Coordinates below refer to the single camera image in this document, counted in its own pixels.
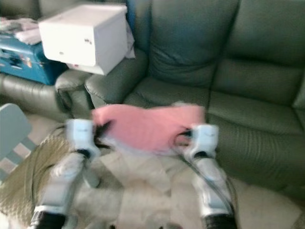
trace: pink cloth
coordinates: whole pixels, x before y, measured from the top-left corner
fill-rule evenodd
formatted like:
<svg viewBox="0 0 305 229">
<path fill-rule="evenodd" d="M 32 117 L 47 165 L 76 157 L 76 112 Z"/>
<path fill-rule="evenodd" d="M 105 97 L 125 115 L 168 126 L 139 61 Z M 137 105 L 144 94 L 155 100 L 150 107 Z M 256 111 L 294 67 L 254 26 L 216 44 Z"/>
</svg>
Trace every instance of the pink cloth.
<svg viewBox="0 0 305 229">
<path fill-rule="evenodd" d="M 174 138 L 194 124 L 204 121 L 204 108 L 197 105 L 143 109 L 113 104 L 92 111 L 93 122 L 103 125 L 113 120 L 105 139 L 118 141 L 143 152 L 164 154 L 173 147 Z"/>
</svg>

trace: light blue chair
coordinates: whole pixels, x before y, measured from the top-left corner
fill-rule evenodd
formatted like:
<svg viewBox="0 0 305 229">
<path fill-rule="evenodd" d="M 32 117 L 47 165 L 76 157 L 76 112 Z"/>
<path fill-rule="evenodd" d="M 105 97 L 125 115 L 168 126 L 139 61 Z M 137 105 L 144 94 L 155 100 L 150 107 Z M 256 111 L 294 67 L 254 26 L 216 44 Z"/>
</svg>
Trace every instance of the light blue chair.
<svg viewBox="0 0 305 229">
<path fill-rule="evenodd" d="M 28 138 L 31 129 L 27 117 L 17 105 L 0 107 L 0 184 L 35 149 L 36 145 Z M 16 150 L 17 146 L 25 147 L 28 153 Z"/>
</svg>

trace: sofa armrest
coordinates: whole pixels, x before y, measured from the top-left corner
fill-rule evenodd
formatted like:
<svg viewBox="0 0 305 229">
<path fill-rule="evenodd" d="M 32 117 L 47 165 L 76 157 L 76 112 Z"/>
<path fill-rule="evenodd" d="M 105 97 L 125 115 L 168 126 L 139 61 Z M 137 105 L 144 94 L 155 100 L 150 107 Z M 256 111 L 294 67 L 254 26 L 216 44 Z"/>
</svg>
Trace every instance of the sofa armrest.
<svg viewBox="0 0 305 229">
<path fill-rule="evenodd" d="M 135 49 L 136 59 L 122 60 L 108 75 L 92 75 L 86 81 L 95 107 L 121 104 L 137 83 L 146 75 L 147 55 Z"/>
<path fill-rule="evenodd" d="M 85 82 L 91 75 L 69 69 L 56 80 L 55 88 L 61 102 L 74 118 L 89 118 L 91 115 L 93 105 L 85 89 Z"/>
</svg>

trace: folded clothes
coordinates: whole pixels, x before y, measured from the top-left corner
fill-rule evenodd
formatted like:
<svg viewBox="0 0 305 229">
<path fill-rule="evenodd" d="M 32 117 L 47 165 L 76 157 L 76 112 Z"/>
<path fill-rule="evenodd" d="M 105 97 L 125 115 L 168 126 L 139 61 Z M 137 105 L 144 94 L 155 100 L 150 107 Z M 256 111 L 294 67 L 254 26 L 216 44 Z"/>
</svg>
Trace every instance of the folded clothes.
<svg viewBox="0 0 305 229">
<path fill-rule="evenodd" d="M 31 18 L 16 20 L 1 18 L 0 32 L 15 34 L 19 41 L 30 45 L 41 42 L 38 23 Z"/>
<path fill-rule="evenodd" d="M 27 31 L 20 31 L 15 33 L 15 37 L 26 44 L 34 45 L 41 42 L 39 29 L 32 29 Z"/>
</svg>

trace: white robot part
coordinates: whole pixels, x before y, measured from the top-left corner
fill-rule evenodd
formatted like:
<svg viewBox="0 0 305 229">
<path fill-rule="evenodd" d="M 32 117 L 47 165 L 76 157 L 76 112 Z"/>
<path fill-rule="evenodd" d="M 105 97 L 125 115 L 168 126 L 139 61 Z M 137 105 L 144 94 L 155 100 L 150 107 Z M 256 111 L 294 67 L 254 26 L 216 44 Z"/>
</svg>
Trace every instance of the white robot part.
<svg viewBox="0 0 305 229">
<path fill-rule="evenodd" d="M 219 128 L 215 125 L 197 125 L 192 129 L 192 143 L 184 152 L 184 158 L 197 170 L 200 177 L 193 185 L 199 195 L 202 217 L 233 214 L 231 196 L 226 185 L 226 175 L 218 166 L 216 147 Z"/>
<path fill-rule="evenodd" d="M 87 119 L 70 119 L 67 121 L 66 136 L 75 149 L 85 149 L 90 153 L 90 160 L 101 155 L 93 141 L 93 122 Z"/>
<path fill-rule="evenodd" d="M 205 152 L 210 158 L 216 157 L 216 147 L 218 144 L 219 128 L 216 125 L 202 124 L 196 125 L 192 129 L 192 143 L 184 153 L 184 158 L 188 162 L 193 162 L 198 152 Z"/>
<path fill-rule="evenodd" d="M 63 158 L 51 171 L 49 185 L 44 190 L 41 205 L 35 211 L 68 214 L 84 166 L 85 157 L 81 154 L 71 153 Z"/>
</svg>

